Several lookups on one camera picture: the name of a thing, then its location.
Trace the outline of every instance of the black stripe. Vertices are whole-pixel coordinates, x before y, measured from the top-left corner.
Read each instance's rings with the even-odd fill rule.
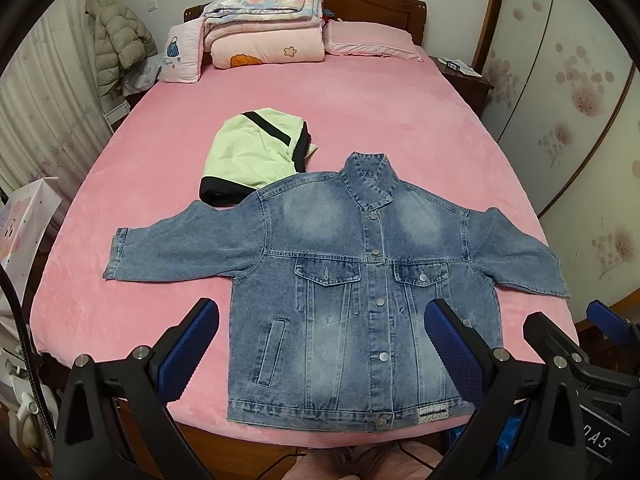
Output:
[[[235,205],[255,189],[216,176],[203,176],[200,181],[200,200],[211,206]]]
[[[256,123],[259,128],[263,129],[271,137],[275,137],[276,139],[280,140],[281,142],[284,142],[287,146],[289,146],[291,142],[291,137],[289,137],[285,132],[277,129],[275,126],[273,126],[273,124],[271,124],[265,118],[263,118],[256,112],[245,112],[243,115],[247,119]]]
[[[298,138],[298,142],[296,143],[296,147],[293,149],[293,155],[291,160],[293,160],[293,167],[296,169],[297,173],[305,173],[305,157],[306,152],[309,149],[309,144],[311,143],[311,135],[306,129],[306,121],[302,123],[302,131],[300,132],[300,137]]]

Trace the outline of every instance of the nightstand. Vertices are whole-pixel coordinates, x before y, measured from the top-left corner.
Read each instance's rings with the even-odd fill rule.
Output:
[[[465,100],[465,103],[468,104],[479,117],[484,107],[486,95],[494,86],[484,77],[473,77],[465,75],[462,72],[456,72],[439,62],[436,57],[431,57],[431,60],[436,64],[445,79],[449,81],[453,88],[460,94],[460,97]]]

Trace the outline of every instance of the jacket cuff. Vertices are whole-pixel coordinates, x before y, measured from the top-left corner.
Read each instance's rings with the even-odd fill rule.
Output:
[[[562,293],[558,294],[558,296],[560,296],[560,298],[565,298],[566,300],[568,300],[571,297],[571,292],[569,291],[569,285],[567,285],[567,282],[562,275],[562,262],[560,261],[560,258],[558,258],[555,254],[554,257],[558,261],[558,275],[560,276],[560,282],[562,285]]]
[[[111,253],[109,254],[109,263],[107,264],[107,268],[102,274],[102,277],[105,280],[116,279],[116,270],[118,269],[118,264],[122,259],[124,243],[127,238],[128,231],[129,229],[127,229],[126,227],[121,227],[116,231],[116,234],[113,235],[113,240],[111,241]]]

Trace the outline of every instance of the denim jacket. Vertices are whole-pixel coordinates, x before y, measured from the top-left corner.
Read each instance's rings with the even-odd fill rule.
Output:
[[[495,283],[567,297],[559,261],[496,208],[398,179],[385,155],[299,173],[232,209],[193,202],[116,232],[104,278],[230,276],[229,420],[296,430],[387,431],[471,413],[423,313],[444,298],[500,346]]]

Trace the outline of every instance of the screw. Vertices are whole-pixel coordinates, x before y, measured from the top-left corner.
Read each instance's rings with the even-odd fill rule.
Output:
[[[566,368],[566,359],[561,355],[557,355],[554,357],[554,364],[560,369]]]
[[[146,356],[149,355],[149,347],[145,346],[145,345],[141,345],[137,348],[134,349],[134,351],[131,353],[131,355],[133,356],[134,359],[144,359]]]
[[[78,357],[76,357],[76,360],[74,361],[76,366],[79,368],[82,368],[88,362],[89,362],[89,356],[87,354],[80,354]]]
[[[498,347],[494,350],[494,357],[498,359],[501,363],[508,361],[511,357],[511,354],[502,347]]]

